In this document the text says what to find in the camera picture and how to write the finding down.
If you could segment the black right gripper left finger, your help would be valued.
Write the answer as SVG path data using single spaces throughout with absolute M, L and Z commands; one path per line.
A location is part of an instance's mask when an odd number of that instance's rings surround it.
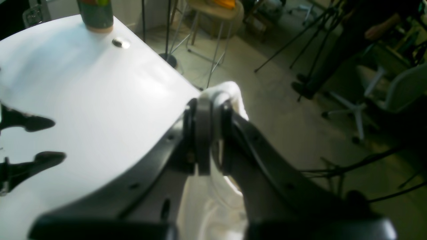
M 210 175 L 212 103 L 192 99 L 133 167 L 108 184 L 38 217 L 31 240 L 177 240 L 188 176 Z

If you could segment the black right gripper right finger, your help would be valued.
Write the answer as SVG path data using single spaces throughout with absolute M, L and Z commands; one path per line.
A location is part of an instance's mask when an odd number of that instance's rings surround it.
M 364 196 L 342 199 L 287 163 L 258 129 L 222 106 L 222 171 L 238 184 L 248 218 L 245 240 L 396 240 L 392 222 Z

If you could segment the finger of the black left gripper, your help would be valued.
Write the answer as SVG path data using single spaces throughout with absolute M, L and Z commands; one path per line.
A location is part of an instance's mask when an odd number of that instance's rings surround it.
M 34 156 L 33 161 L 12 164 L 8 157 L 0 164 L 1 195 L 7 195 L 26 179 L 62 163 L 64 152 L 45 151 Z
M 12 127 L 21 127 L 26 132 L 38 132 L 53 126 L 55 126 L 55 122 L 52 119 L 26 114 L 1 104 L 1 131 Z

